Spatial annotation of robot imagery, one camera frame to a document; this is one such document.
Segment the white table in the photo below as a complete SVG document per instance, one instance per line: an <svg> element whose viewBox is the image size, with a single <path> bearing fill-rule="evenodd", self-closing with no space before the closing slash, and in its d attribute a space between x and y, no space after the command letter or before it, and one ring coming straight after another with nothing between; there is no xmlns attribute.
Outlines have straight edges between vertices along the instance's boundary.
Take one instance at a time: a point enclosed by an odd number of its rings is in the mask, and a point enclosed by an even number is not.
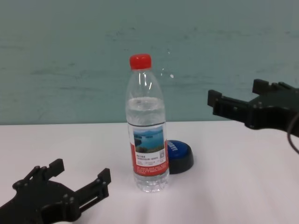
<svg viewBox="0 0 299 224"><path fill-rule="evenodd" d="M194 166L148 194L134 184L126 124L0 126L0 204L35 165L62 158L66 170L53 179L72 190L111 169L110 196L77 224L299 223L299 155L286 133L233 121L174 122L167 136L191 146Z"/></svg>

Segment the blue lid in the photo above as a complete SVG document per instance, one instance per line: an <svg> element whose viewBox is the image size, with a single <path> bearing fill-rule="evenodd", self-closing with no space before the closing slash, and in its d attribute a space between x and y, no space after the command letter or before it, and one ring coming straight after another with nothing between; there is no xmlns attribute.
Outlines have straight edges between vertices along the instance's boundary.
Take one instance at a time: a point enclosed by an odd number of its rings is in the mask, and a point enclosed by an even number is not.
<svg viewBox="0 0 299 224"><path fill-rule="evenodd" d="M168 148L168 158L179 159L184 157L188 152L188 145L181 141L177 140L168 140L167 141Z"/></svg>
<svg viewBox="0 0 299 224"><path fill-rule="evenodd" d="M180 174L193 166L193 153L189 145L176 140L167 141L169 172Z"/></svg>

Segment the teal wall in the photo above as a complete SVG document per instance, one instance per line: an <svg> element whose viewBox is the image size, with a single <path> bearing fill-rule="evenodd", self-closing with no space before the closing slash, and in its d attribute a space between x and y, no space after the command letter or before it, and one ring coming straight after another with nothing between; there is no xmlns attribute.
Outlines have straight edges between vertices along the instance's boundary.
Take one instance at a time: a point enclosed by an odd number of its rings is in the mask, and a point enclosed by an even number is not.
<svg viewBox="0 0 299 224"><path fill-rule="evenodd" d="M135 53L153 57L167 120L220 119L209 89L299 86L299 1L2 0L0 124L125 121Z"/></svg>

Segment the plastic bottle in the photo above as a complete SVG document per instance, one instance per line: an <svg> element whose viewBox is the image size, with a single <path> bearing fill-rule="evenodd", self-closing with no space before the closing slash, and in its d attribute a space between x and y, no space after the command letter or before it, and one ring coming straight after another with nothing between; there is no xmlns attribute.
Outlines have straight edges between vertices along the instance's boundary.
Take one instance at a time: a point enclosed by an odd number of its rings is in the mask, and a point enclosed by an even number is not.
<svg viewBox="0 0 299 224"><path fill-rule="evenodd" d="M162 190L169 177L165 106L148 54L130 57L126 117L135 182L145 192Z"/></svg>

